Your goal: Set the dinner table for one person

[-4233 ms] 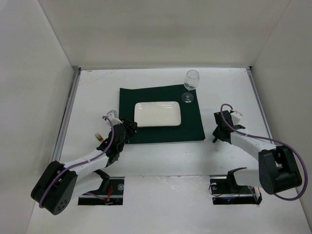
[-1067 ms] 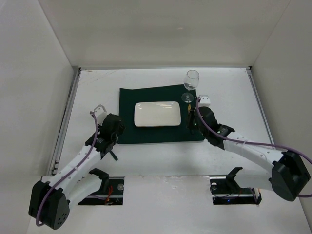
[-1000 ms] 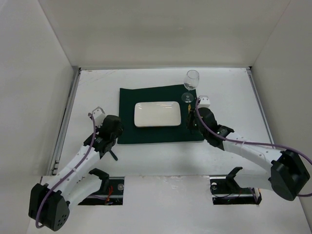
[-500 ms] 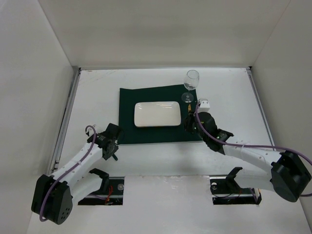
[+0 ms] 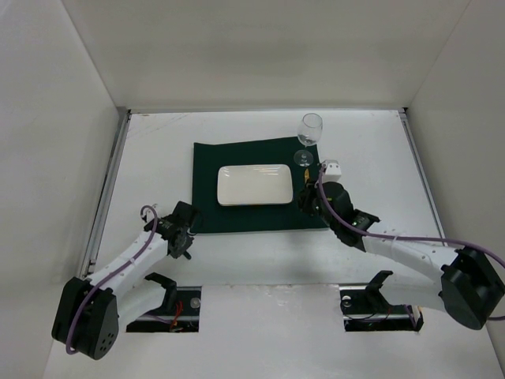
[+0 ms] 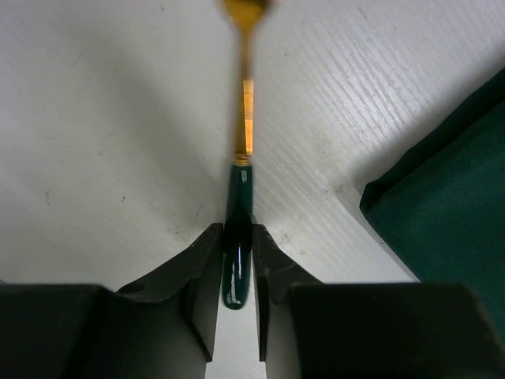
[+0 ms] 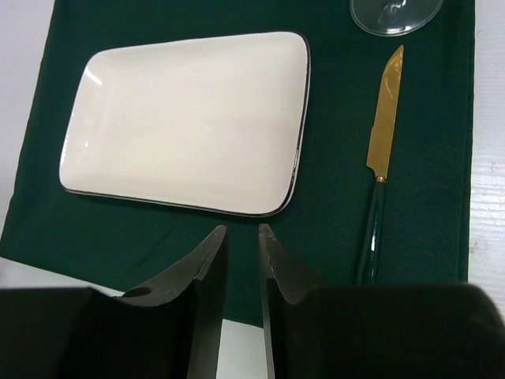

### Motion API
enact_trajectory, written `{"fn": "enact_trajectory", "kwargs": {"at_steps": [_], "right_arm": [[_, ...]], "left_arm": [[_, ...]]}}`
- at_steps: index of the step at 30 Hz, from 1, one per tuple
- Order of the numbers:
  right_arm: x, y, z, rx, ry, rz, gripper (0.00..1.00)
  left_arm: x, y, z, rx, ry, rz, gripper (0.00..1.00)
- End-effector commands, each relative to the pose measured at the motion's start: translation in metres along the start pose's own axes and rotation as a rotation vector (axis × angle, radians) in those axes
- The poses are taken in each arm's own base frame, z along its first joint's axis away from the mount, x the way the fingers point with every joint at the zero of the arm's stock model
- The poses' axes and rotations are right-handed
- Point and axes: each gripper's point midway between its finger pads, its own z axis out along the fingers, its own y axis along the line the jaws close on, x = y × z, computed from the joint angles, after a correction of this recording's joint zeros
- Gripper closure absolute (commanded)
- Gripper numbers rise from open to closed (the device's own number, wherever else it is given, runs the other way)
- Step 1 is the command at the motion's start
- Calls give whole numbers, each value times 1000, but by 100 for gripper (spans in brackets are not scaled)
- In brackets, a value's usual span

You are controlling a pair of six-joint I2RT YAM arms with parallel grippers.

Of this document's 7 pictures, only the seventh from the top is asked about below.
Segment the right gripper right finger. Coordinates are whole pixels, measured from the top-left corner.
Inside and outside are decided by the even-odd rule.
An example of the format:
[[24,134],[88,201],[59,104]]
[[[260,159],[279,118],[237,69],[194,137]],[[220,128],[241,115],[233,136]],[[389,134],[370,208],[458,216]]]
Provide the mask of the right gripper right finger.
[[504,323],[468,283],[335,286],[259,227],[270,378],[501,378]]

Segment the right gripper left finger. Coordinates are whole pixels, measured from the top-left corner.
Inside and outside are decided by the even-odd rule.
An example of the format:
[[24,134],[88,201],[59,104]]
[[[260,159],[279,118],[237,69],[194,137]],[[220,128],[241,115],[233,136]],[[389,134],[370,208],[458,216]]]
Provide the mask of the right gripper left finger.
[[213,378],[228,231],[121,296],[92,287],[1,293],[4,378]]

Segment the dark green cloth napkin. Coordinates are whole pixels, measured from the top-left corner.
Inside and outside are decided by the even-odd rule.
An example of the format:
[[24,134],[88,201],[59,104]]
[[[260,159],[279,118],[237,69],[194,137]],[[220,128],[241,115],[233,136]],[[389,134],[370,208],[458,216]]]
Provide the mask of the dark green cloth napkin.
[[322,277],[354,281],[372,174],[369,130],[382,69],[404,48],[383,218],[383,283],[465,280],[473,132],[474,9],[446,1],[423,28],[369,35],[346,1],[57,1],[24,137],[1,255],[125,291],[190,252],[216,226],[230,236],[225,316],[261,325],[258,221],[66,192],[58,163],[84,65],[101,50],[291,30],[312,78],[297,184],[268,220]]

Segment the gold knife green handle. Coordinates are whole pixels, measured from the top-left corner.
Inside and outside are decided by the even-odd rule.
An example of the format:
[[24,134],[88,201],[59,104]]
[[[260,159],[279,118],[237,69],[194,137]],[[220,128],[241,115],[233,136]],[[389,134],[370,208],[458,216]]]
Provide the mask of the gold knife green handle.
[[374,184],[355,276],[357,284],[375,283],[378,278],[386,184],[395,134],[403,59],[404,46],[401,45],[387,61],[380,80],[366,160],[366,167],[373,172]]

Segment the white rectangular ceramic plate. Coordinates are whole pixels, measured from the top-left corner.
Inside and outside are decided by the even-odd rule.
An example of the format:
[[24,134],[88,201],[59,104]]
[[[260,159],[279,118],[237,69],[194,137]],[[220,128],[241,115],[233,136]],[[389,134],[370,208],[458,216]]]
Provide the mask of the white rectangular ceramic plate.
[[100,51],[77,87],[59,181],[71,193],[273,216],[294,194],[310,81],[296,32]]

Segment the clear wine glass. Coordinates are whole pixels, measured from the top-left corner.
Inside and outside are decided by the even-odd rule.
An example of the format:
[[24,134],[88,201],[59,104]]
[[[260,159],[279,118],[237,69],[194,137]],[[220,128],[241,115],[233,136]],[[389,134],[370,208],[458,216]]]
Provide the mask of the clear wine glass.
[[363,31],[394,37],[415,32],[441,10],[444,0],[350,0],[350,15]]

